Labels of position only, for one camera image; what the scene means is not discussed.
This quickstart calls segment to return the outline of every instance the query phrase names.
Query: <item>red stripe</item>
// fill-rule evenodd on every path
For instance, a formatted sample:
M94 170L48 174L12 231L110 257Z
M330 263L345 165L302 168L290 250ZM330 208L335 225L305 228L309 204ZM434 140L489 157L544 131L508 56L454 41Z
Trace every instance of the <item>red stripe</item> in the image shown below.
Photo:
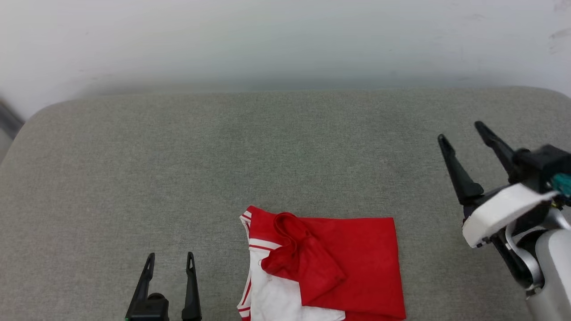
M250 245L250 247L261 248L262 250L273 251L273 248L264 247L264 246L259 246L259 245Z
M250 282L248 282L248 288L246 289L246 294L244 295L244 300L242 300L242 305L244 305L244 303L246 302L246 299L248 298L248 294L250 294L250 288L252 287L252 280L250 280Z

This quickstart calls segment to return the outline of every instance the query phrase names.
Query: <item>gray tabletop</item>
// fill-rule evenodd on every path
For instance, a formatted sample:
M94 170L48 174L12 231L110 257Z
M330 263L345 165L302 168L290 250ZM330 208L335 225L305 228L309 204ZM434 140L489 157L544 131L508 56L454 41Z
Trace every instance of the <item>gray tabletop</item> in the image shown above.
M506 174L473 128L571 150L571 100L534 88L140 95L60 103L0 166L0 315L120 320L150 252L180 319L186 252L204 320L239 320L238 216L395 218L408 320L529 320L491 246L471 249L436 137L486 189Z

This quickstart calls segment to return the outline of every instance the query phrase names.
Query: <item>folded clothing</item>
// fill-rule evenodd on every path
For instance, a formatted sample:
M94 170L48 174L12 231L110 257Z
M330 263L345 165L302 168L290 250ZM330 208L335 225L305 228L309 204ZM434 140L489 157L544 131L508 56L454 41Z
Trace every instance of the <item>folded clothing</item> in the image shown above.
M268 274L299 282L301 304L345 311L347 321L406 318L392 218L298 218L249 207L250 238L279 244Z
M301 305L299 283L272 276L262 270L260 262L279 244L250 235L251 213L246 211L240 221L248 235L250 272L244 294L238 304L242 321L341 321L345 312Z

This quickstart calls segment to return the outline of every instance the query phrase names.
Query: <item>red shirt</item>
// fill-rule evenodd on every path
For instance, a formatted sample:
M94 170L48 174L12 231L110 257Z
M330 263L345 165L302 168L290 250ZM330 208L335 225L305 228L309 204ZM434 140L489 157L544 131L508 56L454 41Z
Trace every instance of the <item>red shirt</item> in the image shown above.
M406 318L392 218L298 218L256 207L250 238L282 245L262 260L272 275L299 282L301 303L343 310L346 321Z

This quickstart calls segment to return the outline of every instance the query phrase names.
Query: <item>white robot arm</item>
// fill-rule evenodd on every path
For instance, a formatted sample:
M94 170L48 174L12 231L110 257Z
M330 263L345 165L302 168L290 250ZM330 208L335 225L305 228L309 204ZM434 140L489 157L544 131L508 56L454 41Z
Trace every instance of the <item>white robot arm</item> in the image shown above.
M464 206L464 238L471 247L496 247L535 320L571 320L571 226L561 213L571 205L571 154L551 145L513 151L482 122L475 126L508 172L509 185L484 193L446 137L438 137Z

